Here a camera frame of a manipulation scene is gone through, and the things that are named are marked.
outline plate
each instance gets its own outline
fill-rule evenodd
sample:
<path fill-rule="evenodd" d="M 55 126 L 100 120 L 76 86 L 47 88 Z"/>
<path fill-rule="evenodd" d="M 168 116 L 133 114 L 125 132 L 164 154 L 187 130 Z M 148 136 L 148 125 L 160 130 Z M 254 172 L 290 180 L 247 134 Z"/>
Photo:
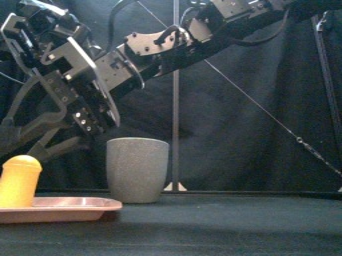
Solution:
<path fill-rule="evenodd" d="M 121 202 L 100 197 L 35 197 L 32 207 L 0 208 L 0 223 L 95 221 L 121 209 Z"/>

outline black backdrop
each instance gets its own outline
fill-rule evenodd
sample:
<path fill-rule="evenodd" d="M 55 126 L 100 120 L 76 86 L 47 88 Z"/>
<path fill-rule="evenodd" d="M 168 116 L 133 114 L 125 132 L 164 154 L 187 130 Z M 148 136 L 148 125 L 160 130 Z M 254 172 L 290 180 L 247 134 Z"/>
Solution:
<path fill-rule="evenodd" d="M 0 22 L 16 1 L 0 0 Z M 117 0 L 55 1 L 93 32 L 100 46 L 107 43 L 107 20 Z M 174 1 L 141 0 L 163 23 L 172 25 Z M 186 9 L 180 0 L 180 10 Z M 341 106 L 339 12 L 326 31 L 337 101 Z M 117 16 L 115 44 L 132 31 L 164 29 L 144 8 L 133 3 Z M 258 31 L 267 36 L 279 24 Z M 320 72 L 311 21 L 290 22 L 282 35 L 267 44 L 231 46 L 208 59 L 274 117 L 341 167 L 330 109 Z M 16 75 L 13 63 L 3 72 Z M 342 178 L 296 143 L 295 138 L 264 114 L 222 75 L 199 62 L 180 70 L 179 93 L 179 180 L 188 190 L 338 191 Z M 1 115 L 16 86 L 1 79 Z M 172 146 L 172 75 L 147 81 L 117 102 L 121 127 L 95 138 L 89 151 L 71 153 L 44 164 L 40 188 L 107 188 L 105 141 L 140 136 Z M 170 164 L 167 183 L 172 179 Z"/>

